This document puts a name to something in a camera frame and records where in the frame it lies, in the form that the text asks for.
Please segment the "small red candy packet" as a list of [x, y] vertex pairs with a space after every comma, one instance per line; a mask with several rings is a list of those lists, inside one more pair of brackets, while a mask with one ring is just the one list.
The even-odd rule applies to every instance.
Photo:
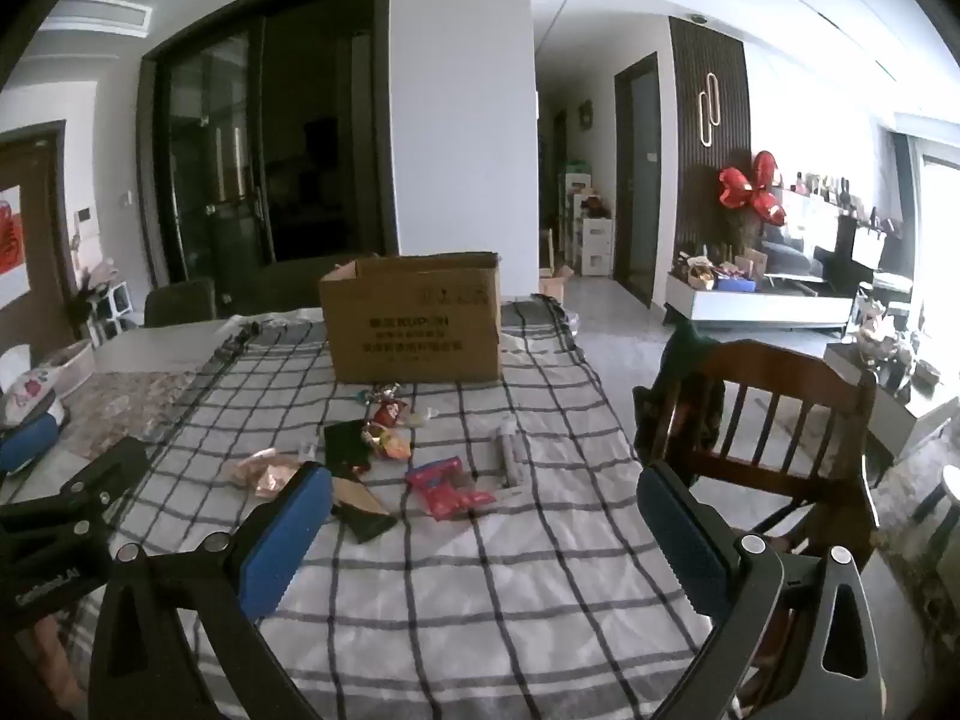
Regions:
[[386, 429], [391, 429], [391, 427], [397, 426], [397, 424], [402, 421], [405, 410], [407, 410], [407, 403], [405, 403], [405, 401], [396, 400], [395, 398], [384, 398], [384, 400], [379, 402], [379, 406], [377, 410], [374, 411], [371, 421], [379, 424], [379, 426], [386, 427]]

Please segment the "white basket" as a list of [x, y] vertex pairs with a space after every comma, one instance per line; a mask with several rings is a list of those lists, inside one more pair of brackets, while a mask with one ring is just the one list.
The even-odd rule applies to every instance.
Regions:
[[68, 397], [96, 372], [94, 346], [89, 340], [69, 344], [47, 355], [43, 366], [52, 371], [53, 391], [60, 398]]

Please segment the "floral cushion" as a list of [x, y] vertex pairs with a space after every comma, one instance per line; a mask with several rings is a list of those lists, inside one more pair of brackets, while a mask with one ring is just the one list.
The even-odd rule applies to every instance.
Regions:
[[57, 367], [41, 366], [15, 376], [11, 371], [2, 374], [2, 427], [13, 429], [36, 421], [41, 416], [52, 416], [57, 426], [65, 421], [64, 405], [57, 397], [59, 383]]

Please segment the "dark snack pouch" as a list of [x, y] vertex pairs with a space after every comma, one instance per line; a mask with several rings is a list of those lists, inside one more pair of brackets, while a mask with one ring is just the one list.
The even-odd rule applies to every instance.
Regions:
[[370, 489], [353, 478], [332, 478], [332, 512], [352, 532], [358, 543], [368, 543], [397, 525], [397, 518], [376, 499]]

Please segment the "black snack packet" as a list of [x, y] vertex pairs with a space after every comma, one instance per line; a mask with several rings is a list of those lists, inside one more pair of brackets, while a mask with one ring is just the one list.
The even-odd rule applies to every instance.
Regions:
[[364, 419], [332, 422], [322, 431], [324, 465], [334, 476], [363, 476], [371, 470], [371, 447], [364, 438]]

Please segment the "red paper door poster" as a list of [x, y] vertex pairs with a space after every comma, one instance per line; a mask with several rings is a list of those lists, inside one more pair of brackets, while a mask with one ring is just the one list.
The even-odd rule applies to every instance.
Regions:
[[0, 192], [0, 307], [29, 293], [21, 187]]

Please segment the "grey tube snack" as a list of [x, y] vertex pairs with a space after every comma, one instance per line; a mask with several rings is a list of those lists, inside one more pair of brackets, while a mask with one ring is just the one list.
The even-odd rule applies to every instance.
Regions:
[[506, 491], [521, 491], [527, 484], [526, 447], [519, 433], [519, 422], [506, 419], [496, 427], [491, 436], [496, 460], [500, 465], [501, 488]]

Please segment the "coffee table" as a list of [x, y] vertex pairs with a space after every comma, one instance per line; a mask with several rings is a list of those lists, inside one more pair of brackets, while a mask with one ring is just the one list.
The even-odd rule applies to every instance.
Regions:
[[877, 385], [869, 419], [869, 434], [893, 461], [907, 458], [958, 416], [958, 394], [945, 383], [930, 392], [910, 385], [905, 392], [908, 399], [899, 400]]

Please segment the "white low tv cabinet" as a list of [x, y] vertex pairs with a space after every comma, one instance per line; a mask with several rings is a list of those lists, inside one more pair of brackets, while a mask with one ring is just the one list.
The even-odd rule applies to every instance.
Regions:
[[693, 289], [679, 278], [667, 278], [665, 305], [695, 325], [778, 327], [805, 330], [843, 328], [853, 298], [821, 298], [791, 293], [731, 293]]

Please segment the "pink snack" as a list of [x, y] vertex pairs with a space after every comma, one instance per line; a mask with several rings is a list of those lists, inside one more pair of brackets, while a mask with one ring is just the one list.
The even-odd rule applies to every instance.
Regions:
[[228, 460], [224, 472], [254, 496], [274, 499], [290, 483], [301, 465], [302, 460], [296, 455], [268, 447], [241, 460]]

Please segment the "brown cardboard box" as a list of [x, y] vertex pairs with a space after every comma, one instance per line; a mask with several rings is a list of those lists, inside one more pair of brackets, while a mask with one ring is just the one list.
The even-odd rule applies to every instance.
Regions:
[[342, 383], [471, 383], [501, 376], [493, 252], [364, 257], [319, 282]]

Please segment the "white storage drawers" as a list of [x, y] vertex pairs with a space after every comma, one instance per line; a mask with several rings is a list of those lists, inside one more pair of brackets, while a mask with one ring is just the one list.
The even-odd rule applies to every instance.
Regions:
[[613, 270], [613, 216], [590, 174], [562, 176], [562, 252], [581, 277], [608, 278]]

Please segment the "purple gold candy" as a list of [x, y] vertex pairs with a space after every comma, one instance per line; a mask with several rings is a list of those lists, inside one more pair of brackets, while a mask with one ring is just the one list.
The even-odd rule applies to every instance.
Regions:
[[361, 390], [356, 395], [356, 399], [364, 405], [373, 405], [373, 403], [381, 403], [381, 401], [397, 400], [400, 394], [402, 394], [402, 385], [398, 382], [376, 383], [371, 388]]

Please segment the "red snack packet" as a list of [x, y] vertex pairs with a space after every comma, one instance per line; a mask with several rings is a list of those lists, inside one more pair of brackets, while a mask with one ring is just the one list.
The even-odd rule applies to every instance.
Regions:
[[405, 473], [405, 481], [421, 497], [428, 514], [438, 522], [496, 502], [493, 494], [473, 486], [459, 457], [415, 466]]

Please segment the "orange round snack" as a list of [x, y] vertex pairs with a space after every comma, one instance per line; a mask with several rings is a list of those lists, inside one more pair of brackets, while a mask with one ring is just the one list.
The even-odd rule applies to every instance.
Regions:
[[392, 427], [382, 426], [379, 422], [368, 422], [361, 431], [361, 438], [378, 457], [397, 461], [409, 461], [412, 458], [409, 439]]

